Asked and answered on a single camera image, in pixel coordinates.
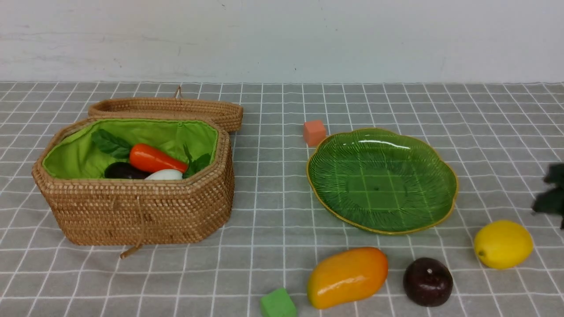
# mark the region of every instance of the purple eggplant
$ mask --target purple eggplant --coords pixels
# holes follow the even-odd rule
[[[127,162],[115,162],[104,171],[105,178],[145,179],[150,173],[136,169]]]

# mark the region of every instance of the yellow lemon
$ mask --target yellow lemon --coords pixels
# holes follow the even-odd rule
[[[504,270],[525,261],[531,254],[531,235],[520,224],[509,220],[494,221],[478,231],[474,251],[486,266]]]

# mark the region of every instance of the green plate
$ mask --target green plate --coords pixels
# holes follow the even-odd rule
[[[327,210],[379,234],[433,227],[454,209],[458,180],[428,144],[369,128],[327,137],[307,162]]]

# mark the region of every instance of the orange cube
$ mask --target orange cube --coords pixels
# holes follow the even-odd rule
[[[321,141],[323,141],[323,139],[325,139],[326,136],[327,131],[325,130],[323,121],[307,121],[303,124],[303,139],[306,141],[308,146],[317,146],[321,143]]]

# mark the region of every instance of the green cube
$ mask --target green cube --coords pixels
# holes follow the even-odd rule
[[[279,288],[261,298],[263,317],[296,317],[298,311],[286,289]]]

